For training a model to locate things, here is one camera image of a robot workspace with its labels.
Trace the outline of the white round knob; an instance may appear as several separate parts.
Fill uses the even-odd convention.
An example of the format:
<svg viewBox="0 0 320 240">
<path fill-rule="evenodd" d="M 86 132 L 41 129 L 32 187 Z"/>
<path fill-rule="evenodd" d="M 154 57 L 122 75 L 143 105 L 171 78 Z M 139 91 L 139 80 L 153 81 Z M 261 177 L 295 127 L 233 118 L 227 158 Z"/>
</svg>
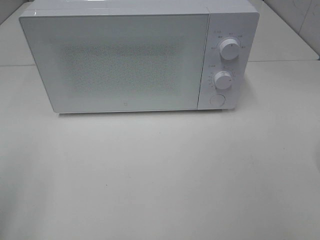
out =
<svg viewBox="0 0 320 240">
<path fill-rule="evenodd" d="M 226 90 L 232 85 L 233 77 L 228 71 L 220 71 L 213 77 L 214 85 L 219 90 Z"/>
<path fill-rule="evenodd" d="M 218 44 L 220 56 L 224 60 L 233 60 L 238 57 L 241 43 L 233 36 L 223 38 Z"/>
</svg>

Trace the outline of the white microwave door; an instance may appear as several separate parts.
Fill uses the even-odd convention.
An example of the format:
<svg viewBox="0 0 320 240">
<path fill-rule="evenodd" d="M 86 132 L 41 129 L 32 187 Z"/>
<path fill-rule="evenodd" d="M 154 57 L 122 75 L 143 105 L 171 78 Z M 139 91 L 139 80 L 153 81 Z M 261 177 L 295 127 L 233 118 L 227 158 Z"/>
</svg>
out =
<svg viewBox="0 0 320 240">
<path fill-rule="evenodd" d="M 194 110 L 209 17 L 22 17 L 56 113 Z"/>
</svg>

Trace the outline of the round white door button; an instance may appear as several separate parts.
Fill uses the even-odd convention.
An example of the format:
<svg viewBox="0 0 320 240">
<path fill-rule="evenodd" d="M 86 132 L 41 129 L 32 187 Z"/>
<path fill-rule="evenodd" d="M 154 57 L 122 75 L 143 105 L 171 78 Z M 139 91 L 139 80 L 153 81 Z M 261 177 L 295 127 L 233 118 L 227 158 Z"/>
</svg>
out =
<svg viewBox="0 0 320 240">
<path fill-rule="evenodd" d="M 210 98 L 210 105 L 213 109 L 220 109 L 225 104 L 226 98 L 222 94 L 216 94 Z"/>
</svg>

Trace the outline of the white microwave oven body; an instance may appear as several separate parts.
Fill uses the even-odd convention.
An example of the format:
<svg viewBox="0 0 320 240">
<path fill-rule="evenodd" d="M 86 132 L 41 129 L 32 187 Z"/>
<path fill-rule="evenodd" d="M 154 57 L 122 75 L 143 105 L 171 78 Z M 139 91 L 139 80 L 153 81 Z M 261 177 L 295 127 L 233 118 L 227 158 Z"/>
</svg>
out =
<svg viewBox="0 0 320 240">
<path fill-rule="evenodd" d="M 260 14 L 247 0 L 36 0 L 19 17 L 82 17 L 82 16 L 164 16 L 208 15 L 202 74 L 196 109 L 223 110 L 236 107 L 246 66 L 251 52 Z M 227 37 L 236 37 L 241 44 L 233 60 L 221 57 L 218 44 Z M 227 71 L 232 85 L 217 89 L 215 74 Z M 220 109 L 211 107 L 214 95 L 224 95 Z"/>
</svg>

